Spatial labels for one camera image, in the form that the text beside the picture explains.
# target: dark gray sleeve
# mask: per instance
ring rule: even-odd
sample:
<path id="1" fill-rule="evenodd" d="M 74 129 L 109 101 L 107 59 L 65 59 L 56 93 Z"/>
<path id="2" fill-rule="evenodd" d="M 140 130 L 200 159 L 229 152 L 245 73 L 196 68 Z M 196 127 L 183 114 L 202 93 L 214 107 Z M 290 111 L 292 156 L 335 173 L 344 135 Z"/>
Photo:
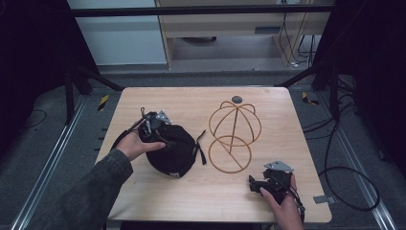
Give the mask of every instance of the dark gray sleeve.
<path id="1" fill-rule="evenodd" d="M 111 150 L 55 204 L 35 215 L 27 229 L 100 230 L 132 173 L 126 156 L 117 149 Z"/>

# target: wooden tabletop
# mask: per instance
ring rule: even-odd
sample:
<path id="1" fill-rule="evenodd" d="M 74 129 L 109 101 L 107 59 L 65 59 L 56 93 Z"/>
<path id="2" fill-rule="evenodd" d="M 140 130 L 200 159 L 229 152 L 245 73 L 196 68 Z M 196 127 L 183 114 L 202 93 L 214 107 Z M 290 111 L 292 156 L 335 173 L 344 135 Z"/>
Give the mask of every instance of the wooden tabletop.
<path id="1" fill-rule="evenodd" d="M 255 108 L 260 125 L 249 112 L 252 106 L 247 105 L 249 109 L 244 111 L 248 111 L 245 113 L 248 114 L 248 119 L 239 115 L 239 120 L 235 120 L 231 113 L 232 119 L 225 119 L 216 135 L 232 134 L 232 124 L 237 124 L 235 135 L 243 140 L 252 139 L 252 133 L 255 133 L 255 136 L 259 130 L 260 135 L 257 141 L 249 145 L 252 159 L 248 167 L 242 172 L 225 173 L 209 161 L 209 147 L 215 141 L 210 133 L 210 126 L 215 127 L 219 123 L 217 115 L 225 116 L 221 114 L 223 109 L 218 109 L 223 102 L 230 102 L 234 96 L 243 99 L 241 104 L 251 104 Z M 298 193 L 306 208 L 304 221 L 331 220 L 328 205 L 315 204 L 313 200 L 314 196 L 322 196 L 324 192 L 286 88 L 126 88 L 117 105 L 97 161 L 109 152 L 123 130 L 141 118 L 141 107 L 144 107 L 146 112 L 165 110 L 172 123 L 182 126 L 194 139 L 206 129 L 200 144 L 206 153 L 208 164 L 203 166 L 200 156 L 197 155 L 192 168 L 182 178 L 176 179 L 156 171 L 150 166 L 145 155 L 140 156 L 132 161 L 134 174 L 123 185 L 110 213 L 110 219 L 273 222 L 273 214 L 263 197 L 250 191 L 248 176 L 263 180 L 263 165 L 281 160 L 294 169 Z M 247 120 L 252 124 L 253 132 L 251 129 L 247 131 Z M 234 161 L 227 158 L 227 154 L 216 155 L 221 149 L 224 150 L 221 145 L 214 143 L 211 151 L 214 163 L 221 169 L 234 170 L 236 164 L 230 163 Z M 241 165 L 249 160 L 247 148 L 233 148 L 233 154 L 234 152 Z"/>

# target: hat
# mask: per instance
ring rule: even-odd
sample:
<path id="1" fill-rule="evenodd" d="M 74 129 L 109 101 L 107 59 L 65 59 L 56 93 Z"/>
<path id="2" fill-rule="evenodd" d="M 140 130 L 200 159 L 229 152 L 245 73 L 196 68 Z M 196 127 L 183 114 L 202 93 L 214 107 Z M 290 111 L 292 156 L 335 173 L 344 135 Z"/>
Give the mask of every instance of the hat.
<path id="1" fill-rule="evenodd" d="M 195 142 L 191 135 L 181 126 L 165 125 L 159 131 L 160 136 L 175 144 L 171 145 L 170 148 L 148 151 L 147 159 L 149 163 L 161 173 L 180 178 L 192 167 L 197 151 L 200 150 L 202 162 L 205 165 L 206 157 L 197 142 L 205 131 Z"/>

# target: wall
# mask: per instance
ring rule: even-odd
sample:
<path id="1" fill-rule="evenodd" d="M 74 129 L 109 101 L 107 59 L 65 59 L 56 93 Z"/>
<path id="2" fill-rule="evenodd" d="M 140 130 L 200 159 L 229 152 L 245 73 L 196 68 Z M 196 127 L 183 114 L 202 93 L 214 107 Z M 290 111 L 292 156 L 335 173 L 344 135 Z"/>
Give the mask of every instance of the wall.
<path id="1" fill-rule="evenodd" d="M 68 0 L 72 9 L 155 7 L 153 0 Z M 157 16 L 77 18 L 98 66 L 167 64 Z"/>

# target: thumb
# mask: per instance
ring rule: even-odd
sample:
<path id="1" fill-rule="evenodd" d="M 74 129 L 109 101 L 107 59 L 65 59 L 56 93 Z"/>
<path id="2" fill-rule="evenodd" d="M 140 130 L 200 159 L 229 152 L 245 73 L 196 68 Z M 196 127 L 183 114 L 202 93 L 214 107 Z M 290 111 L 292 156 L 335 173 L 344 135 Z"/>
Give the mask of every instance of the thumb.
<path id="1" fill-rule="evenodd" d="M 152 143 L 144 143 L 144 150 L 145 152 L 147 151 L 155 151 L 155 150 L 160 150 L 166 146 L 165 143 L 163 142 L 152 142 Z"/>
<path id="2" fill-rule="evenodd" d="M 269 204 L 269 206 L 271 207 L 272 211 L 275 213 L 275 210 L 277 210 L 278 208 L 280 208 L 281 206 L 279 205 L 279 203 L 275 200 L 274 196 L 271 195 L 267 190 L 265 190 L 264 188 L 260 187 L 259 188 L 260 193 L 263 195 L 263 197 L 265 198 L 266 202 Z"/>

